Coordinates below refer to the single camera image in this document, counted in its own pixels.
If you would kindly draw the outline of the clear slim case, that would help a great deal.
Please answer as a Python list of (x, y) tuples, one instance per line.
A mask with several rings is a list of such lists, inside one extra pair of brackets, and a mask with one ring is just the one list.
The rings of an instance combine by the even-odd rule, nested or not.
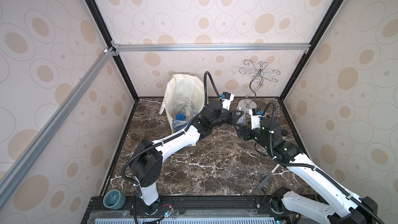
[(237, 120), (237, 124), (245, 124), (246, 123), (246, 115), (247, 115), (247, 108), (246, 106), (238, 106), (237, 107), (238, 110), (238, 120)]

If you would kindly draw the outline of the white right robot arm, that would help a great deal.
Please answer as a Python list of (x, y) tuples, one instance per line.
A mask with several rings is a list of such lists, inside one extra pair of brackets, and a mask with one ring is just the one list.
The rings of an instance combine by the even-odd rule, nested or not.
[(298, 175), (321, 196), (319, 202), (280, 187), (269, 199), (274, 213), (296, 212), (320, 224), (382, 223), (373, 199), (353, 193), (316, 166), (298, 146), (283, 139), (282, 128), (275, 120), (260, 117), (251, 128), (233, 117), (232, 124), (239, 138), (254, 140), (266, 149), (274, 162)]

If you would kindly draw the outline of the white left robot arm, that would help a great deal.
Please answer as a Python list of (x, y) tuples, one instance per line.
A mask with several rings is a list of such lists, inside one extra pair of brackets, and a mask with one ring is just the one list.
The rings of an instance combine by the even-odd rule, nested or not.
[(238, 126), (242, 111), (230, 111), (220, 101), (212, 101), (180, 131), (156, 141), (142, 140), (132, 158), (122, 168), (122, 178), (137, 187), (141, 202), (150, 207), (159, 203), (156, 181), (162, 164), (174, 153), (201, 141), (213, 128), (224, 124)]

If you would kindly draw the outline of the Starry Night canvas tote bag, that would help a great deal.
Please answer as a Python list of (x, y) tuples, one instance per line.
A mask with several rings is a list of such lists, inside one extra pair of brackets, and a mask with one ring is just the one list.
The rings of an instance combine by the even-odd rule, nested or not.
[[(159, 114), (166, 114), (173, 133), (185, 128), (189, 121), (204, 107), (207, 97), (203, 82), (196, 76), (175, 74), (166, 84), (166, 91)], [(184, 114), (185, 120), (175, 119)]]

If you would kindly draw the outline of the blue compass case front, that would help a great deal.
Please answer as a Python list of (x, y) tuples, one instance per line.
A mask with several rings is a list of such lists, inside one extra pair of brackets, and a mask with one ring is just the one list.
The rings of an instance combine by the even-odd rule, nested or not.
[(175, 116), (175, 119), (178, 121), (184, 121), (185, 120), (184, 114), (177, 114)]

